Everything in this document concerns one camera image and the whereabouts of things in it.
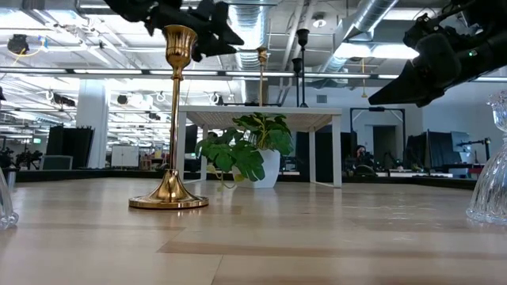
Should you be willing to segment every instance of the gold candlestick holder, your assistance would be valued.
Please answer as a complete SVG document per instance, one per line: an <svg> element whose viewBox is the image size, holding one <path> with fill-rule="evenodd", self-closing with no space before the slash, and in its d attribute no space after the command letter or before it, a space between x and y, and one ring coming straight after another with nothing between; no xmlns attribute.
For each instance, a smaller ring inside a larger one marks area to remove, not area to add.
<svg viewBox="0 0 507 285"><path fill-rule="evenodd" d="M264 105L264 93L262 87L264 85L264 69L266 62L268 61L268 49L266 47L258 47L257 58L261 64L261 80L259 81L259 107L262 107Z"/></svg>
<svg viewBox="0 0 507 285"><path fill-rule="evenodd" d="M171 112L169 170L166 170L160 185L150 194L131 198L130 207L143 209L184 209L204 207L208 198L190 194L183 186L176 170L178 112L180 102L181 72L188 66L197 34L181 25L168 25L164 28L166 36L166 60L173 68L173 106Z"/></svg>

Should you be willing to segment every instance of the light fixture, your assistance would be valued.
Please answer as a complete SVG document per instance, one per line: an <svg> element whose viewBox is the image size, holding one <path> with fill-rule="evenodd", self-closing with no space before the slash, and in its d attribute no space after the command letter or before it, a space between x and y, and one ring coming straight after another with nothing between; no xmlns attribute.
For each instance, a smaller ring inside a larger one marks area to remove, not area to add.
<svg viewBox="0 0 507 285"><path fill-rule="evenodd" d="M314 21L313 25L315 28L317 28L317 29L322 28L323 26L326 25L326 20L324 20L324 16L325 16L325 14L322 12L314 14L314 16L312 17L312 20Z"/></svg>
<svg viewBox="0 0 507 285"><path fill-rule="evenodd" d="M226 76L243 76L243 77L260 77L259 71L226 71ZM290 78L293 76L291 72L264 72L265 77L281 77Z"/></svg>
<svg viewBox="0 0 507 285"><path fill-rule="evenodd" d="M53 93L53 90L46 91L46 100L51 101L55 98L55 94Z"/></svg>
<svg viewBox="0 0 507 285"><path fill-rule="evenodd" d="M116 99L116 101L120 105L126 105L128 103L128 97L125 95L118 95L118 98Z"/></svg>
<svg viewBox="0 0 507 285"><path fill-rule="evenodd" d="M22 73L22 74L64 74L67 71L61 68L18 68L0 67L1 73Z"/></svg>
<svg viewBox="0 0 507 285"><path fill-rule="evenodd" d="M396 79L398 75L395 74L379 74L379 79Z"/></svg>
<svg viewBox="0 0 507 285"><path fill-rule="evenodd" d="M343 59L350 59L353 57L368 58L372 56L372 51L366 44L343 43L334 52L334 56Z"/></svg>
<svg viewBox="0 0 507 285"><path fill-rule="evenodd" d="M4 135L9 139L31 139L31 135Z"/></svg>
<svg viewBox="0 0 507 285"><path fill-rule="evenodd" d="M348 73L308 73L307 78L334 78L334 79L369 79L370 74L348 74Z"/></svg>
<svg viewBox="0 0 507 285"><path fill-rule="evenodd" d="M372 57L379 59L414 59L419 53L404 44L380 44L373 48Z"/></svg>
<svg viewBox="0 0 507 285"><path fill-rule="evenodd" d="M182 6L180 10L188 10L189 7L196 8L195 6ZM109 10L111 9L106 4L82 4L79 6L79 9L98 9L98 10Z"/></svg>
<svg viewBox="0 0 507 285"><path fill-rule="evenodd" d="M153 75L172 75L172 70L150 70L150 74ZM183 75L200 75L200 76L216 76L217 71L201 71L201 70L185 70Z"/></svg>
<svg viewBox="0 0 507 285"><path fill-rule="evenodd" d="M209 97L209 102L212 105L217 105L219 103L219 100L220 100L220 95L217 94L216 92L214 92L213 95L210 95L210 97Z"/></svg>
<svg viewBox="0 0 507 285"><path fill-rule="evenodd" d="M157 101L158 102L163 102L166 100L166 95L164 94L163 91L160 91L159 94L157 94Z"/></svg>
<svg viewBox="0 0 507 285"><path fill-rule="evenodd" d="M480 78L477 78L477 79L473 80L473 82L490 82L490 83L507 82L507 78L484 76L484 77L480 77Z"/></svg>
<svg viewBox="0 0 507 285"><path fill-rule="evenodd" d="M142 74L143 72L141 70L74 70L77 74Z"/></svg>

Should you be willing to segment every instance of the white table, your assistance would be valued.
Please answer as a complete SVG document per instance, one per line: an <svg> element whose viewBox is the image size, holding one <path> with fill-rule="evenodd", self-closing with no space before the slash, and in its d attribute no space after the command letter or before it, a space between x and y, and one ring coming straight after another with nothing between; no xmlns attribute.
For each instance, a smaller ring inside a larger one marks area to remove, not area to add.
<svg viewBox="0 0 507 285"><path fill-rule="evenodd" d="M185 164L185 134L187 119L203 129L203 138L208 131L236 127L233 118L254 112L281 114L287 117L286 123L292 131L310 134L310 182L315 180L315 132L332 123L333 136L333 186L341 188L341 109L339 108L278 108L278 107L232 107L232 106L181 106L177 131L176 168L183 175ZM200 177L206 179L206 158L201 161Z"/></svg>

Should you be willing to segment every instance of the glass candle holder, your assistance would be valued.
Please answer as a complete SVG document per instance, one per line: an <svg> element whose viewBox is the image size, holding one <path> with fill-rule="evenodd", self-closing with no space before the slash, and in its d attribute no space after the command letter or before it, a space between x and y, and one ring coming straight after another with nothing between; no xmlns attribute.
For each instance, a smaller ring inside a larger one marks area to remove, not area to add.
<svg viewBox="0 0 507 285"><path fill-rule="evenodd" d="M10 190L6 178L0 171L0 230L5 230L17 224L19 215L13 210L13 202L10 198Z"/></svg>
<svg viewBox="0 0 507 285"><path fill-rule="evenodd" d="M504 132L504 144L484 166L467 209L480 222L507 225L507 91L490 96L495 125Z"/></svg>

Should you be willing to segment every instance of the ductwork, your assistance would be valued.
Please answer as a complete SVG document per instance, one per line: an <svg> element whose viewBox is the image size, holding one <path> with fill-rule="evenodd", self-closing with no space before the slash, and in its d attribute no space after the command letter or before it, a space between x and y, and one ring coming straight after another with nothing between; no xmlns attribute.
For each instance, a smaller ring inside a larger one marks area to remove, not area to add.
<svg viewBox="0 0 507 285"><path fill-rule="evenodd" d="M265 6L231 6L229 18L235 32L245 41L242 50L236 54L239 70L259 71L260 63L257 59L256 48L267 44L268 7ZM258 101L259 81L247 80L242 82L242 98L246 102Z"/></svg>
<svg viewBox="0 0 507 285"><path fill-rule="evenodd" d="M357 11L346 19L340 20L337 31L334 34L334 44L336 49L344 39L350 39L361 33L373 33L373 29L382 21L390 9L392 9L398 0L361 0ZM319 72L335 73L347 63L347 58L340 58L331 55L325 64L321 66ZM340 87L346 83L333 79L322 79L316 82L308 83L307 86L316 89L325 87Z"/></svg>

